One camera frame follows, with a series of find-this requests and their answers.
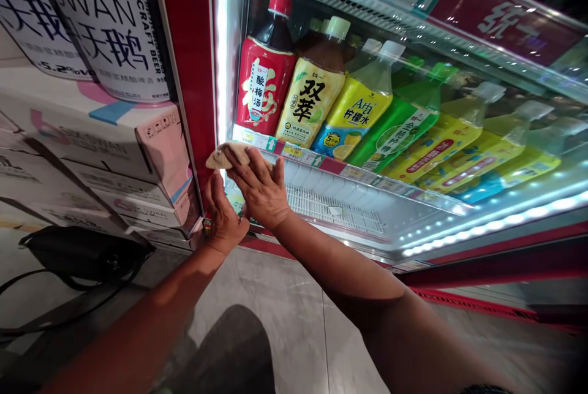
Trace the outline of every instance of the white bottle cap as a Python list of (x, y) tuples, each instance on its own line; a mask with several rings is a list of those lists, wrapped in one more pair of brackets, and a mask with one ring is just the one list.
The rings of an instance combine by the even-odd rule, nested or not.
[(483, 81), (472, 91), (472, 95), (483, 98), (489, 103), (494, 103), (495, 101), (501, 99), (506, 91), (507, 89), (504, 86), (491, 83), (490, 81)]
[(402, 55), (405, 49), (406, 46), (404, 45), (397, 44), (392, 40), (386, 40), (386, 43), (382, 45), (380, 52), (378, 52), (378, 56), (388, 60), (396, 60)]
[(311, 24), (309, 25), (309, 29), (311, 29), (312, 31), (316, 31), (316, 32), (320, 32), (320, 29), (322, 27), (322, 22), (317, 19), (317, 18), (311, 18)]
[(547, 106), (541, 102), (529, 100), (528, 102), (524, 102), (514, 111), (517, 114), (526, 117), (529, 121), (533, 121), (547, 115), (553, 110), (553, 106)]
[(351, 26), (351, 22), (348, 20), (342, 19), (341, 17), (333, 16), (329, 21), (329, 26), (326, 27), (327, 36), (337, 37), (338, 39), (345, 39), (347, 35), (347, 31), (349, 31), (349, 27)]
[(588, 123), (572, 117), (560, 117), (551, 125), (560, 129), (564, 135), (576, 135), (588, 129)]
[(323, 24), (320, 27), (320, 32), (326, 34), (326, 29), (329, 27), (329, 19), (324, 19)]
[(377, 52), (380, 50), (381, 47), (382, 47), (382, 42), (380, 42), (376, 39), (368, 39), (363, 44), (363, 48), (361, 50), (365, 51), (366, 53), (370, 53), (370, 54), (374, 55), (374, 54), (377, 54)]

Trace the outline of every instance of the bottle cap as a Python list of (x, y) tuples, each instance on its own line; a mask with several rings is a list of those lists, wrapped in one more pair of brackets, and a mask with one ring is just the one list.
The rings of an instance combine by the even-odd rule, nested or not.
[(283, 14), (286, 17), (290, 17), (290, 12), (292, 11), (292, 0), (269, 0), (268, 10)]
[(359, 48), (361, 45), (361, 37), (357, 34), (350, 34), (347, 42), (349, 43), (349, 46), (353, 48)]
[(329, 26), (326, 27), (325, 34), (343, 40), (345, 39), (350, 26), (351, 22), (342, 19), (341, 17), (333, 16), (329, 21)]
[(311, 24), (309, 25), (309, 29), (316, 31), (316, 32), (320, 32), (320, 27), (322, 26), (322, 22), (317, 19), (317, 18), (311, 18)]
[(382, 42), (380, 42), (376, 39), (368, 39), (363, 44), (363, 48), (361, 50), (365, 51), (366, 53), (376, 54), (380, 50), (381, 47), (382, 47)]
[(560, 117), (551, 126), (561, 130), (564, 135), (576, 135), (588, 129), (587, 122), (572, 117)]
[(472, 91), (472, 95), (483, 98), (489, 103), (494, 103), (500, 100), (506, 91), (507, 89), (504, 86), (491, 83), (490, 81), (483, 81)]
[(451, 63), (439, 62), (435, 66), (433, 66), (433, 68), (429, 72), (428, 77), (434, 78), (445, 83), (458, 72), (459, 68), (455, 67)]
[(547, 106), (541, 102), (529, 100), (528, 102), (524, 102), (514, 111), (517, 114), (526, 117), (529, 121), (533, 121), (547, 115), (549, 112), (553, 111), (553, 109), (553, 106)]
[(406, 46), (404, 45), (397, 44), (392, 40), (386, 40), (386, 43), (382, 45), (380, 52), (378, 52), (378, 57), (383, 57), (388, 60), (396, 60), (402, 55), (405, 49)]

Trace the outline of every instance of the cloth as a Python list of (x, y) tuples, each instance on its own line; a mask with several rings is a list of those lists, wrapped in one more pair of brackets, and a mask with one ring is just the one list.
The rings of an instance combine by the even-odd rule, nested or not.
[[(248, 165), (250, 160), (249, 160), (249, 156), (247, 155), (247, 152), (245, 152), (245, 149), (247, 147), (249, 147), (249, 145), (245, 144), (245, 143), (235, 143), (235, 142), (223, 143), (223, 144), (219, 145), (213, 153), (210, 154), (210, 157), (208, 157), (208, 159), (206, 160), (206, 167), (209, 169), (230, 169), (230, 168), (232, 168), (233, 165), (228, 160), (226, 155), (222, 152), (222, 150), (226, 149), (226, 148), (230, 148), (233, 151), (233, 153), (235, 154), (235, 157), (237, 158), (237, 160), (239, 160), (239, 162), (241, 164)], [(273, 175), (274, 165), (272, 163), (270, 163), (269, 161), (267, 161), (266, 159), (264, 159), (264, 161), (265, 161), (265, 165), (267, 166), (270, 174)]]

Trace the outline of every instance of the wire shelf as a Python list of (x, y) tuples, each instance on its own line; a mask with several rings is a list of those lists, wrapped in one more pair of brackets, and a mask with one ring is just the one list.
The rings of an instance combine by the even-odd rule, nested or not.
[(338, 199), (290, 184), (286, 184), (286, 193), (288, 204), (298, 214), (370, 236), (379, 237), (384, 234), (384, 226), (375, 211), (351, 206)]

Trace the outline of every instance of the plastic bottle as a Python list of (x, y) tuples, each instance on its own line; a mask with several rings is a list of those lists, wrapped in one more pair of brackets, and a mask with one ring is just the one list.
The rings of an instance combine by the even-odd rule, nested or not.
[(588, 123), (561, 117), (550, 126), (529, 132), (525, 150), (517, 157), (455, 189), (451, 196), (470, 204), (551, 172), (562, 162), (565, 139), (588, 129)]
[(42, 72), (74, 80), (92, 80), (49, 0), (2, 0), (0, 23)]
[(392, 103), (390, 69), (405, 47), (387, 41), (377, 59), (349, 74), (312, 150), (343, 161)]
[(355, 58), (355, 53), (361, 46), (361, 37), (357, 34), (349, 35), (345, 46), (343, 47), (343, 63), (347, 63)]
[(139, 103), (170, 99), (151, 10), (153, 0), (55, 0), (69, 19), (100, 84), (113, 97)]
[(394, 90), (392, 106), (347, 158), (349, 164), (380, 173), (439, 118), (440, 86), (458, 68), (437, 63), (427, 78)]
[(355, 54), (355, 58), (345, 64), (345, 75), (348, 75), (351, 72), (355, 72), (358, 69), (363, 68), (368, 63), (373, 62), (381, 47), (382, 42), (379, 42), (378, 40), (366, 40), (366, 43), (363, 44), (363, 47)]
[(421, 78), (421, 67), (423, 64), (424, 59), (417, 56), (409, 57), (406, 63), (392, 74), (392, 86), (398, 89), (418, 81)]
[(296, 55), (300, 56), (308, 49), (312, 48), (314, 45), (320, 42), (320, 39), (323, 38), (323, 33), (320, 32), (322, 28), (322, 22), (317, 18), (311, 18), (310, 25), (308, 27), (308, 32), (301, 37), (296, 44), (294, 45), (294, 49), (296, 51)]
[(269, 19), (241, 50), (237, 124), (274, 135), (296, 56), (288, 30), (292, 0), (269, 0)]
[(309, 148), (345, 83), (341, 42), (351, 24), (331, 17), (325, 37), (296, 62), (276, 137)]
[(506, 88), (484, 81), (466, 97), (441, 105), (439, 120), (382, 172), (405, 183), (449, 159), (482, 133), (486, 106), (500, 99)]
[(483, 175), (520, 155), (527, 144), (531, 121), (553, 110), (534, 100), (520, 105), (512, 114), (484, 120), (484, 129), (473, 143), (416, 180), (421, 188), (449, 193), (472, 178)]

